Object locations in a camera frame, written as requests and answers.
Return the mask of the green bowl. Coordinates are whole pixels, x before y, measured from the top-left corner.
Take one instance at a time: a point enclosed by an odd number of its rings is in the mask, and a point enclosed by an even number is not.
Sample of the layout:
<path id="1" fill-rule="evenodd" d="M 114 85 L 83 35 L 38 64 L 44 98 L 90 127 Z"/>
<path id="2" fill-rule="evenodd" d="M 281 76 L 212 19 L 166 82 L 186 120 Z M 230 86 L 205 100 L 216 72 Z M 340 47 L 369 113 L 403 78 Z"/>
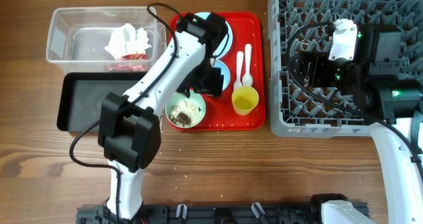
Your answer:
<path id="1" fill-rule="evenodd" d="M 182 94 L 182 93 L 174 93 L 172 96 L 171 96 L 171 99 L 170 99 L 170 101 L 167 103 L 167 105 L 165 106 L 165 114 L 166 114 L 166 117 L 167 117 L 167 119 L 168 119 L 168 121 L 172 124 L 172 125 L 174 125 L 171 121 L 170 121 L 170 112 L 171 112 L 171 109 L 172 109 L 172 107 L 176 104 L 176 102 L 178 101 L 178 100 L 180 100 L 180 99 L 183 99 L 183 98 L 188 98 L 188 99 L 191 99 L 191 100 L 195 100 L 196 102 L 198 102 L 199 104 L 200 104 L 200 106 L 204 109 L 204 111 L 203 111 L 203 114 L 202 114 L 202 119 L 201 119 L 201 121 L 204 119 L 204 117 L 205 117 L 205 115 L 206 115 L 206 103 L 205 103 L 205 100 L 203 99 L 203 97 L 200 95 L 200 94 L 198 94 L 198 93 L 195 93 L 194 91 L 190 91 L 190 97 L 186 97 L 184 94 Z"/>

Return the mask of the yellow plastic cup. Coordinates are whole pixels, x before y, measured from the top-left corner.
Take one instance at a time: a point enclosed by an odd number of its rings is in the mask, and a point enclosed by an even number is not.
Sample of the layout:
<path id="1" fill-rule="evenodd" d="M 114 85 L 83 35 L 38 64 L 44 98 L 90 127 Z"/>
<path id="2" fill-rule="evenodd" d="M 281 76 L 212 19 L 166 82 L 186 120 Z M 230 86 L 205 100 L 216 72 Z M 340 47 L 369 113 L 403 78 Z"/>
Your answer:
<path id="1" fill-rule="evenodd" d="M 241 86 L 233 91 L 231 101 L 234 111 L 244 116 L 257 106 L 259 94 L 253 87 Z"/>

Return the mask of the red snack wrapper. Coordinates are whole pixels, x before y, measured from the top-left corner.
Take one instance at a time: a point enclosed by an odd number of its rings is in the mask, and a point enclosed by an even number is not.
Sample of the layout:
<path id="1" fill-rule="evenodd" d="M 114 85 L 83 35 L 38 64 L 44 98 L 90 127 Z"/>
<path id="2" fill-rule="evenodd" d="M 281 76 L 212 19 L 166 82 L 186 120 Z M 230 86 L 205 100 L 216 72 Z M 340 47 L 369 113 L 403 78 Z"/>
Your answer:
<path id="1" fill-rule="evenodd" d="M 107 63 L 104 69 L 106 71 L 147 71 L 148 65 L 143 62 L 146 58 L 146 54 L 128 54 L 119 57 L 114 63 Z"/>

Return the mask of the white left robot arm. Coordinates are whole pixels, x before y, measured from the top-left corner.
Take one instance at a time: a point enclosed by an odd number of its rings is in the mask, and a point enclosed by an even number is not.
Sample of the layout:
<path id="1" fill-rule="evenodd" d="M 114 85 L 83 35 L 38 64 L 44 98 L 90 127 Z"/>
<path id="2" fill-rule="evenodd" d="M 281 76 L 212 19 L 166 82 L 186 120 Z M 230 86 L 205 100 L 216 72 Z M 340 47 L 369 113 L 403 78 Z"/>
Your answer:
<path id="1" fill-rule="evenodd" d="M 109 93 L 102 102 L 98 144 L 112 167 L 112 192 L 103 207 L 108 223 L 135 223 L 143 204 L 144 169 L 161 144 L 159 117 L 174 93 L 221 96 L 223 75 L 211 58 L 228 33 L 226 20 L 187 13 L 156 64 L 123 95 Z"/>

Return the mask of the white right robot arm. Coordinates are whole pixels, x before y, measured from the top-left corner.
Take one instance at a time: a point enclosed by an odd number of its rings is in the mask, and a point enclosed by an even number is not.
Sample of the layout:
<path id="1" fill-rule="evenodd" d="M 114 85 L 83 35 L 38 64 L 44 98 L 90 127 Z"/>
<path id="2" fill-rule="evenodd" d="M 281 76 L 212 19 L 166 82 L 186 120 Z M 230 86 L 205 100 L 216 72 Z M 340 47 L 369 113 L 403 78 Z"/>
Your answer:
<path id="1" fill-rule="evenodd" d="M 390 223 L 422 222 L 422 84 L 401 79 L 401 30 L 393 25 L 327 22 L 327 53 L 287 53 L 293 82 L 305 93 L 334 87 L 353 98 L 381 163 Z"/>

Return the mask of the grey dishwasher rack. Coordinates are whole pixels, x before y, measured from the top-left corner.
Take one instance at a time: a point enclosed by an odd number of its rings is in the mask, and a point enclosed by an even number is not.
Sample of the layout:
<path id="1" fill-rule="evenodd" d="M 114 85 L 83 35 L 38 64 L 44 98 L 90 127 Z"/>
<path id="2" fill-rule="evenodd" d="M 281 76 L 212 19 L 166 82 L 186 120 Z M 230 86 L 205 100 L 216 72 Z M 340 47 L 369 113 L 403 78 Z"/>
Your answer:
<path id="1" fill-rule="evenodd" d="M 338 19 L 398 26 L 402 30 L 399 77 L 422 80 L 422 0 L 268 0 L 273 134 L 317 138 L 369 134 L 360 117 L 345 115 L 304 93 L 293 83 L 285 66 L 286 52 L 329 52 L 332 46 L 324 28 L 319 27 L 307 30 L 287 47 L 298 29 Z"/>

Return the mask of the clear plastic waste bin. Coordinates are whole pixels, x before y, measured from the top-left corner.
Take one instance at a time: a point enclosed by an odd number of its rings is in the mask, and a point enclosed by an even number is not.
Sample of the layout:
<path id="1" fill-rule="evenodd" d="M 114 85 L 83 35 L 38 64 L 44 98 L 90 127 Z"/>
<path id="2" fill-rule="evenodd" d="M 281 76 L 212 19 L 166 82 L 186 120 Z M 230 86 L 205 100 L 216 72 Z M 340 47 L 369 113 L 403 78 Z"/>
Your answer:
<path id="1" fill-rule="evenodd" d="M 146 7 L 70 7 L 54 11 L 46 44 L 46 60 L 64 73 L 105 72 L 114 59 L 104 47 L 112 32 L 131 24 L 147 31 L 152 48 L 143 62 L 152 68 L 167 47 L 166 28 Z"/>

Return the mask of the black food waste tray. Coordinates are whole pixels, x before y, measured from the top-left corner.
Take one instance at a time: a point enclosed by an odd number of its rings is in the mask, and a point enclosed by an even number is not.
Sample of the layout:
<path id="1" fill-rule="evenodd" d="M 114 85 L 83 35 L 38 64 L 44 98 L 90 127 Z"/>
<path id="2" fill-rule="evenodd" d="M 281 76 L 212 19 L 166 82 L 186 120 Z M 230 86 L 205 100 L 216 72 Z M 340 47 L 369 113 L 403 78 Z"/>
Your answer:
<path id="1" fill-rule="evenodd" d="M 57 128 L 80 132 L 100 118 L 102 101 L 108 93 L 122 95 L 146 72 L 74 72 L 63 79 Z"/>

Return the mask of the light blue plate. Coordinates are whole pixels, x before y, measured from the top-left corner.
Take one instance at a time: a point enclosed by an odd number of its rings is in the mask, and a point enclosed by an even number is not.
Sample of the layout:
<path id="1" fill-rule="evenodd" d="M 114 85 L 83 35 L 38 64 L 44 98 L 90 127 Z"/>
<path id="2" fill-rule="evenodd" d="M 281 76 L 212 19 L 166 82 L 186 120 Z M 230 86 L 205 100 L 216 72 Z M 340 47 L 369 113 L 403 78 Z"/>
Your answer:
<path id="1" fill-rule="evenodd" d="M 222 58 L 225 54 L 229 52 L 233 43 L 233 31 L 230 24 L 226 21 L 227 26 L 227 34 L 225 35 L 224 39 L 217 47 L 216 51 L 213 53 L 213 56 L 216 59 Z"/>

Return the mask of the light blue bowl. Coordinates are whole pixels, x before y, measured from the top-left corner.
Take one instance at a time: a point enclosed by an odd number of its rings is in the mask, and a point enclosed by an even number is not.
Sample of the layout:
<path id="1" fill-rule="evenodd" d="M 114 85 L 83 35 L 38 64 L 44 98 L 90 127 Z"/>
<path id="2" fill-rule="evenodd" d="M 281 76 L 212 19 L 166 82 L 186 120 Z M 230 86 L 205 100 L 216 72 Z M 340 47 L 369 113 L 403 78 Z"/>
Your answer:
<path id="1" fill-rule="evenodd" d="M 231 72 L 228 68 L 228 66 L 226 66 L 226 64 L 224 62 L 222 62 L 221 60 L 216 60 L 214 63 L 214 67 L 216 68 L 220 68 L 221 69 L 221 74 L 223 75 L 223 87 L 222 90 L 224 91 L 231 80 Z"/>

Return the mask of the white plastic fork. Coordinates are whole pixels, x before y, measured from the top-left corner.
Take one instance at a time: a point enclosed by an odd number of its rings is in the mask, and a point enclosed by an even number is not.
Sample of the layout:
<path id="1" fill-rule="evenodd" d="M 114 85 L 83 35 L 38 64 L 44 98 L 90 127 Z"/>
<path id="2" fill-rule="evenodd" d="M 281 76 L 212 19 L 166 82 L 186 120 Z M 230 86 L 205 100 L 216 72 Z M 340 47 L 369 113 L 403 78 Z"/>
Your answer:
<path id="1" fill-rule="evenodd" d="M 243 66 L 243 59 L 244 53 L 242 51 L 238 51 L 236 55 L 236 78 L 233 84 L 233 91 L 236 91 L 239 87 L 242 86 L 241 71 Z"/>

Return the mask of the white plastic spoon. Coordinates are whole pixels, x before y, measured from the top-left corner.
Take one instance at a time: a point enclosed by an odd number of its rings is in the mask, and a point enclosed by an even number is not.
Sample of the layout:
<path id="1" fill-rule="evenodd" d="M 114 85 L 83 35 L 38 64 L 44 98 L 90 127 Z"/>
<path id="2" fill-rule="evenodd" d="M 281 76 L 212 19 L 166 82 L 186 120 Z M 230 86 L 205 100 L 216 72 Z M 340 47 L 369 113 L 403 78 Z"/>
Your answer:
<path id="1" fill-rule="evenodd" d="M 251 87 L 253 83 L 252 75 L 250 74 L 250 63 L 252 57 L 252 45 L 245 45 L 245 74 L 242 78 L 242 83 L 244 86 Z"/>

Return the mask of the red serving tray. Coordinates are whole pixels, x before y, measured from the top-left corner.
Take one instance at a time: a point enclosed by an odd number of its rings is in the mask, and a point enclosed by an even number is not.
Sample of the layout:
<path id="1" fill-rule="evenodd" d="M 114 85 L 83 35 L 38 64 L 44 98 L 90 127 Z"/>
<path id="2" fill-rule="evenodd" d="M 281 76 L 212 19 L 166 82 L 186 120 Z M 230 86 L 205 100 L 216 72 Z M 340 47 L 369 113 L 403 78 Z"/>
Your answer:
<path id="1" fill-rule="evenodd" d="M 219 12 L 221 17 L 230 24 L 233 31 L 231 49 L 221 60 L 231 72 L 228 87 L 220 97 L 203 95 L 206 103 L 206 115 L 195 127 L 180 129 L 180 131 L 223 131 L 223 130 L 254 130 L 266 120 L 266 97 L 264 92 L 264 66 L 262 60 L 262 36 L 259 19 L 249 12 Z M 231 102 L 233 83 L 236 78 L 236 55 L 244 51 L 245 45 L 252 45 L 250 74 L 253 78 L 252 87 L 259 94 L 257 106 L 247 115 L 238 115 Z"/>

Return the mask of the crumpled white tissue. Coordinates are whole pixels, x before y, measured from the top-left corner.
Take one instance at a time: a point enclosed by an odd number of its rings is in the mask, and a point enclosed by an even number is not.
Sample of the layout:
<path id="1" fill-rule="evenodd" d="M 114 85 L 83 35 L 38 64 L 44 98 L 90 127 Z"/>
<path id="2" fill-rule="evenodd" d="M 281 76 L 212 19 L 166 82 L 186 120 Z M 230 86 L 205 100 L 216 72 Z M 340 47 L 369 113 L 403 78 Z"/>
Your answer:
<path id="1" fill-rule="evenodd" d="M 144 28 L 135 29 L 131 24 L 115 29 L 104 49 L 114 58 L 122 59 L 124 56 L 146 54 L 152 48 L 149 43 L 147 31 Z"/>

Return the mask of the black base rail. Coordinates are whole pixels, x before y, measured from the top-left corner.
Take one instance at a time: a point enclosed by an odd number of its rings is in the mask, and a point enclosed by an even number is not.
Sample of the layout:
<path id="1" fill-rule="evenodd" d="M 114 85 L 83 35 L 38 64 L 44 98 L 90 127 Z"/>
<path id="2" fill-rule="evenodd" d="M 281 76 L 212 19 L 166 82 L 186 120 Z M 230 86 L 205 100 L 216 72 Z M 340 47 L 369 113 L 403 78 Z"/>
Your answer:
<path id="1" fill-rule="evenodd" d="M 210 223 L 316 223 L 317 208 L 310 203 L 263 205 L 254 214 L 251 205 L 177 207 L 145 205 L 133 223 L 210 224 Z"/>

